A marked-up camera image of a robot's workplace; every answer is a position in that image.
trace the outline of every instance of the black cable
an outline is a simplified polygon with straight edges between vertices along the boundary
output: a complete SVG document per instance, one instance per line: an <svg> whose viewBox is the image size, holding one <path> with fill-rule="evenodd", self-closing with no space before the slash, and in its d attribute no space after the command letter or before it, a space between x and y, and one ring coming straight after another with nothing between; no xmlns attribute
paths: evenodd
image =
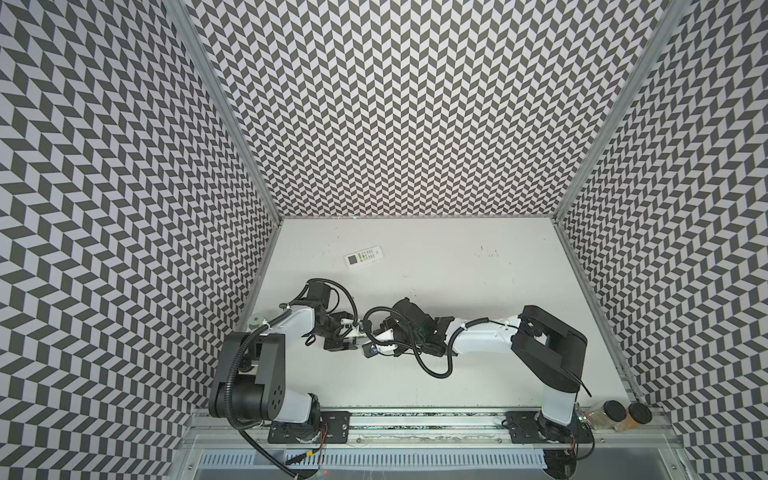
<svg viewBox="0 0 768 480"><path fill-rule="evenodd" d="M241 422L234 412L234 407L232 406L232 393L233 393L233 387L234 387L234 380L238 373L238 367L240 366L240 363L243 360L243 355L245 355L245 352L250 348L251 343L262 333L267 331L270 326L280 322L284 317L290 315L290 310L286 310L281 315L279 315L277 318L273 319L269 323L265 323L262 326L259 326L256 328L253 332L248 334L248 336L243 340L243 342L240 344L240 348L235 353L235 357L232 359L232 364L230 367L229 372L227 372L227 381L224 384L224 397L223 397L223 403L224 403L224 416L227 417L227 421L230 423L232 428L238 430L240 432L240 436L242 436L246 442L249 443L252 447L256 449L257 452L259 452L261 455L264 456L267 460L270 461L273 465L275 465L277 468L280 469L280 471L286 473L287 475L290 475L294 478L309 478L312 475L316 473L316 470L312 470L312 475L305 476L303 472L294 472L293 470L290 470L285 465L280 463L279 460L274 458L267 450L264 450L261 445L256 443L250 435L245 433L246 429L249 429L251 427L254 427L256 425L259 425L260 422L248 422L243 423Z"/></svg>
<svg viewBox="0 0 768 480"><path fill-rule="evenodd" d="M458 335L463 332L464 330L473 327L475 325L479 325L480 323L487 323L487 318L472 320L470 322L467 322L462 328L457 329L453 335L451 335L451 339L448 341L448 348L446 351L446 355L448 356L448 369L444 373L437 373L433 372L429 369L427 365L424 364L424 361L422 360L421 353L419 351L419 348L416 346L415 342L415 332L413 330L413 322L410 318L403 315L402 313L398 312L397 310L391 309L387 306L374 306L372 309L368 310L362 318L362 331L366 334L369 340L374 342L376 345L379 346L391 346L396 345L400 342L395 342L394 340L390 341L382 341L377 339L373 336L371 333L371 322L368 320L368 318L371 316L371 314L375 312L387 312L390 315L396 316L401 320L401 325L407 326L407 332L409 340L411 341L411 349L413 350L414 356L416 357L416 362L419 363L419 366L422 367L422 370L424 370L428 375L435 377L436 379L447 379L452 373L453 373L453 343L456 341L456 338Z"/></svg>
<svg viewBox="0 0 768 480"><path fill-rule="evenodd" d="M297 300L300 300L301 297L304 296L304 293L306 293L306 291L309 290L309 289L310 289L310 282L309 282L309 280L307 280L306 283L304 283L304 287L301 289L299 294L296 295L296 297L293 300L291 300L290 302L293 303L293 302L295 302Z"/></svg>
<svg viewBox="0 0 768 480"><path fill-rule="evenodd" d="M496 325L508 326L508 327L513 328L515 330L520 330L518 327L516 327L514 325L507 325L506 323L496 322L494 320L489 320L488 323L495 323Z"/></svg>
<svg viewBox="0 0 768 480"><path fill-rule="evenodd" d="M567 368L565 368L565 367L562 367L562 369L563 369L563 370L565 370L566 372L568 372L568 374L570 374L572 377L574 377L574 379L575 379L577 382L579 382L579 385L581 385L581 386L583 386L583 387L584 387L584 391L587 393L587 395L589 395L589 396L590 396L590 398L592 398L592 394L589 392L589 389L588 389L588 388L587 388L587 386L584 384L584 382L582 382L582 381L581 381L581 379L580 379L580 378L578 378L578 377L577 377L577 376L576 376L576 375L575 375L575 374L574 374L574 373L573 373L571 370L569 370L569 369L567 369Z"/></svg>
<svg viewBox="0 0 768 480"><path fill-rule="evenodd" d="M578 462L579 460L584 460L584 459L585 459L585 458L587 458L589 455L592 455L592 452L594 452L594 435L592 435L592 448L591 448L591 449L589 449L589 452L588 452L586 455L584 455L583 457L579 458L579 456L578 456L578 441L579 441L579 434L580 434L580 433L581 433L581 427L580 427L580 426L578 426L578 427L576 428L576 454L575 454L575 457L576 457L576 461L577 461L577 462Z"/></svg>
<svg viewBox="0 0 768 480"><path fill-rule="evenodd" d="M331 313L333 313L333 311L334 311L334 310L336 310L337 308L339 308L339 302L341 301L341 296L339 295L339 291L338 291L338 290L336 290L336 289L335 289L335 288L333 288L333 287L331 287L331 291L332 291L332 292L336 292L336 305L334 305L334 306L333 306L333 308L332 308L331 310L328 310L328 311L326 312L326 313L328 313L329 315L330 315Z"/></svg>
<svg viewBox="0 0 768 480"><path fill-rule="evenodd" d="M344 325L341 325L339 328L333 331L333 335L331 336L331 339L333 341L339 341L339 340L345 339L346 336L349 335L350 332L352 332L352 328L354 327L350 325L346 328L346 331L344 333L339 334L339 332L341 332L343 328L344 328Z"/></svg>
<svg viewBox="0 0 768 480"><path fill-rule="evenodd" d="M338 282L334 282L333 280L328 280L327 278L310 278L306 282L307 282L307 284L309 284L309 282L323 282L323 283L327 283L329 285L333 285L333 286L337 287L339 290L344 292L344 296L346 296L346 299L349 300L349 305L352 307L353 325L357 325L357 305L355 305L355 300L353 300L352 294L349 293L349 290L344 288L344 285L342 285L341 283L338 283Z"/></svg>
<svg viewBox="0 0 768 480"><path fill-rule="evenodd" d="M310 470L309 472L297 472L295 470L291 470L290 468L280 463L277 458L274 458L267 450L264 449L263 446L259 445L256 440L252 439L250 435L245 433L244 430L240 430L240 436L243 437L246 442L248 442L248 445L254 447L257 452L263 455L263 457L269 460L272 465L275 465L280 469L281 472L285 473L286 475L304 480L305 478L309 478L318 472L317 470Z"/></svg>

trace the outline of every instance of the black mounting plate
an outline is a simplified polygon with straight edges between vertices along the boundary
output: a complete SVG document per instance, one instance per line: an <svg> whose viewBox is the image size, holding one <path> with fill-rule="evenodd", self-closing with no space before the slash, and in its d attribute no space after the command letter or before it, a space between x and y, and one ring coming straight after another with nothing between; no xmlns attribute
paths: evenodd
<svg viewBox="0 0 768 480"><path fill-rule="evenodd" d="M291 435L291 425L293 424L272 422L267 442L305 444L306 442L301 442L296 436ZM325 432L326 427L328 427L326 443L346 443L349 436L349 412L345 410L320 412L320 432ZM320 437L317 436L316 442L312 443L320 443Z"/></svg>
<svg viewBox="0 0 768 480"><path fill-rule="evenodd" d="M535 420L537 413L538 410L527 410L522 412L506 412L504 414L504 427L509 431L512 443L546 442L538 434L538 423ZM563 427L563 429L567 429L569 432L562 432L557 443L570 445L573 442L573 438L576 438L578 443L592 443L594 441L589 425L579 422L576 412L571 417L571 424Z"/></svg>

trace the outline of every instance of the bottle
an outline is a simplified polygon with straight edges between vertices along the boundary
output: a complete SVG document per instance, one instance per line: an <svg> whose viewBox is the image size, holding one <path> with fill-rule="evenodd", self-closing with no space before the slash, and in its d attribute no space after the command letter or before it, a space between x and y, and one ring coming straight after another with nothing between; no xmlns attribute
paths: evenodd
<svg viewBox="0 0 768 480"><path fill-rule="evenodd" d="M629 412L627 418L614 426L614 430L617 432L626 432L627 430L634 429L640 425L645 425L654 417L653 414L650 413L650 409L639 402L631 403L627 410Z"/></svg>
<svg viewBox="0 0 768 480"><path fill-rule="evenodd" d="M627 410L616 400L608 400L585 413L584 417L595 430L612 429L617 423L627 418Z"/></svg>

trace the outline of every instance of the vent grille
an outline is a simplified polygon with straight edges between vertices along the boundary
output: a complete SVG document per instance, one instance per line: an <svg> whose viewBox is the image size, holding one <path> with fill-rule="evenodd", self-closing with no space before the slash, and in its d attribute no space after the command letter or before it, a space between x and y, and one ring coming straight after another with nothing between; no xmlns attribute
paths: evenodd
<svg viewBox="0 0 768 480"><path fill-rule="evenodd" d="M286 450L292 458L306 450ZM272 452L282 458L281 451ZM540 449L330 449L291 465L291 468L324 468L336 470L456 470L547 468ZM274 468L261 455L247 449L210 450L200 459L200 468Z"/></svg>

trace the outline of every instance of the black and white zigzag wallpaper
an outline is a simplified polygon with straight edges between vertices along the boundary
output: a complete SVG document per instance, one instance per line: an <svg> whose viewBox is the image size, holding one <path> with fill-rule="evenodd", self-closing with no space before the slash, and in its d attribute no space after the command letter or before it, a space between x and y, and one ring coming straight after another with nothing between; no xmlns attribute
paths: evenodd
<svg viewBox="0 0 768 480"><path fill-rule="evenodd" d="M667 2L187 7L281 214L550 214Z"/></svg>
<svg viewBox="0 0 768 480"><path fill-rule="evenodd" d="M159 0L0 2L0 478L159 478L271 228Z"/></svg>
<svg viewBox="0 0 768 480"><path fill-rule="evenodd" d="M704 478L768 478L768 5L694 1L566 231Z"/></svg>

